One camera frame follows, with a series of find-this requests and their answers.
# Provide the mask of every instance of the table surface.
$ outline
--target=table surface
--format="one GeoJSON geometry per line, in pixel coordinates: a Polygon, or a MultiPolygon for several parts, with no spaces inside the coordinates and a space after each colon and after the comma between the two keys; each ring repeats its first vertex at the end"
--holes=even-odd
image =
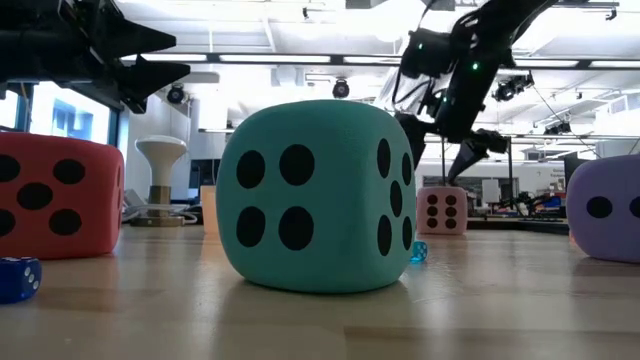
{"type": "Polygon", "coordinates": [[[566,236],[429,237],[388,288],[311,296],[249,284],[202,227],[123,228],[112,256],[44,263],[0,307],[3,359],[633,359],[640,267],[566,236]]]}

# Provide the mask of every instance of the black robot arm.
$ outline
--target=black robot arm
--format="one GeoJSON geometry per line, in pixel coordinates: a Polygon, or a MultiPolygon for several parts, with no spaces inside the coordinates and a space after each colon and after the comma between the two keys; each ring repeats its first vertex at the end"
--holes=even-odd
{"type": "Polygon", "coordinates": [[[535,18],[558,0],[489,0],[460,18],[451,33],[418,29],[411,33],[400,73],[410,78],[428,75],[422,106],[434,123],[412,114],[396,114],[411,143],[415,166],[424,151],[427,133],[442,136],[461,150],[449,172],[450,183],[487,156],[507,151],[508,140],[494,131],[472,131],[484,100],[501,66],[514,67],[512,44],[535,18]],[[446,89],[435,89],[435,79],[451,73],[446,89]]]}
{"type": "Polygon", "coordinates": [[[175,36],[125,19],[114,0],[0,0],[0,100],[23,83],[54,81],[144,113],[149,95],[190,68],[138,54],[175,45],[175,36]],[[132,66],[120,60],[128,55],[138,55],[132,66]]]}

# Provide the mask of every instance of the ceiling light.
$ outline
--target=ceiling light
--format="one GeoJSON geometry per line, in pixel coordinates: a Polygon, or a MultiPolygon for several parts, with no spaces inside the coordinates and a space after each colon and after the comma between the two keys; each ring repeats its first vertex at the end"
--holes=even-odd
{"type": "Polygon", "coordinates": [[[527,76],[527,75],[529,75],[529,70],[500,69],[500,70],[498,70],[498,75],[527,76]]]}
{"type": "Polygon", "coordinates": [[[345,56],[344,62],[347,64],[380,64],[380,65],[400,65],[400,56],[345,56]]]}
{"type": "Polygon", "coordinates": [[[198,132],[208,132],[208,133],[232,133],[234,129],[198,129],[198,132]]]}
{"type": "Polygon", "coordinates": [[[594,61],[591,63],[591,67],[640,69],[640,61],[594,61]]]}
{"type": "Polygon", "coordinates": [[[304,79],[306,81],[334,81],[336,77],[329,74],[305,74],[304,79]]]}
{"type": "Polygon", "coordinates": [[[516,60],[518,67],[524,68],[562,68],[562,67],[575,67],[578,65],[577,60],[516,60]]]}
{"type": "Polygon", "coordinates": [[[220,55],[222,62],[236,63],[316,63],[331,62],[330,56],[323,55],[220,55]]]}
{"type": "MultiPolygon", "coordinates": [[[[122,61],[136,61],[137,55],[120,58],[122,61]]],[[[148,61],[176,61],[176,62],[204,62],[207,55],[204,54],[142,54],[148,61]]]]}
{"type": "Polygon", "coordinates": [[[227,0],[227,1],[202,1],[202,0],[164,0],[164,1],[158,1],[158,0],[118,0],[118,2],[123,3],[123,4],[150,4],[153,2],[159,2],[159,3],[165,3],[165,4],[171,4],[171,5],[202,5],[202,4],[210,4],[210,5],[218,5],[218,4],[228,4],[228,3],[233,3],[233,2],[241,2],[241,3],[262,3],[265,2],[265,0],[227,0]]]}

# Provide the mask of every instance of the black dot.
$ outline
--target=black dot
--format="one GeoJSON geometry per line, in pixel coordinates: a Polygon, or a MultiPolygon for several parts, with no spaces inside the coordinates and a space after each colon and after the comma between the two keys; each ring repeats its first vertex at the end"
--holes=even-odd
{"type": "Polygon", "coordinates": [[[444,213],[447,214],[448,217],[454,217],[458,215],[458,210],[456,210],[456,208],[449,207],[444,213]]]}
{"type": "Polygon", "coordinates": [[[20,163],[9,155],[0,154],[0,183],[9,182],[20,174],[20,163]]]}
{"type": "Polygon", "coordinates": [[[411,184],[412,172],[413,172],[413,166],[411,166],[411,157],[409,157],[409,154],[405,153],[402,156],[402,180],[404,180],[404,183],[407,186],[411,184]]]}
{"type": "Polygon", "coordinates": [[[287,209],[280,219],[278,234],[287,249],[299,251],[306,248],[313,238],[311,214],[299,206],[287,209]]]}
{"type": "Polygon", "coordinates": [[[9,210],[0,209],[0,237],[9,235],[15,226],[15,216],[9,210]]]}
{"type": "Polygon", "coordinates": [[[397,181],[391,183],[391,192],[389,199],[391,200],[391,210],[393,215],[399,217],[402,213],[402,190],[397,181]]]}
{"type": "Polygon", "coordinates": [[[389,169],[391,168],[391,148],[389,142],[386,139],[380,140],[378,144],[378,170],[380,176],[387,178],[389,176],[389,169]]]}
{"type": "Polygon", "coordinates": [[[60,236],[73,235],[80,230],[81,226],[80,215],[70,209],[58,210],[49,218],[49,229],[60,236]]]}
{"type": "Polygon", "coordinates": [[[640,196],[631,201],[631,204],[629,204],[629,211],[631,211],[633,216],[640,218],[640,196]]]}
{"type": "Polygon", "coordinates": [[[413,225],[411,225],[411,219],[407,216],[402,223],[402,244],[405,250],[411,249],[411,243],[413,242],[413,225]]]}
{"type": "Polygon", "coordinates": [[[304,145],[291,145],[280,156],[280,174],[289,185],[304,185],[314,169],[313,153],[304,145]]]}
{"type": "Polygon", "coordinates": [[[446,226],[447,229],[455,229],[456,226],[458,226],[458,223],[453,219],[449,219],[444,222],[444,226],[446,226]]]}
{"type": "Polygon", "coordinates": [[[238,161],[236,177],[238,183],[245,189],[253,189],[264,178],[264,158],[255,150],[247,151],[238,161]]]}
{"type": "Polygon", "coordinates": [[[53,176],[65,185],[74,185],[82,181],[84,172],[84,165],[73,159],[60,160],[53,167],[53,176]]]}
{"type": "Polygon", "coordinates": [[[385,215],[380,217],[378,221],[378,250],[380,255],[387,256],[391,250],[391,221],[385,215]]]}
{"type": "Polygon", "coordinates": [[[267,220],[257,207],[250,206],[240,212],[236,223],[236,236],[240,244],[254,247],[262,240],[267,220]]]}
{"type": "Polygon", "coordinates": [[[587,212],[596,219],[604,219],[613,211],[611,201],[603,196],[596,196],[587,202],[587,212]]]}
{"type": "Polygon", "coordinates": [[[17,200],[27,210],[40,210],[53,200],[53,190],[42,183],[30,183],[18,191],[17,200]]]}
{"type": "Polygon", "coordinates": [[[447,205],[449,205],[449,206],[453,206],[453,205],[455,205],[455,204],[458,202],[458,199],[456,199],[456,197],[455,197],[455,196],[453,196],[453,195],[449,195],[449,196],[447,196],[447,198],[444,200],[444,202],[446,202],[446,203],[447,203],[447,205]]]}

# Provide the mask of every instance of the small translucent blue die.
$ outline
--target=small translucent blue die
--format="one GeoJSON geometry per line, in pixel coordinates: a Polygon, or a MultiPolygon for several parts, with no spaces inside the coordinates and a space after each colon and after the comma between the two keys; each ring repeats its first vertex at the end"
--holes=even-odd
{"type": "Polygon", "coordinates": [[[411,255],[412,263],[421,263],[427,259],[427,243],[416,240],[413,243],[413,255],[411,255]]]}
{"type": "Polygon", "coordinates": [[[27,300],[42,282],[42,266],[34,258],[0,258],[0,304],[27,300]]]}

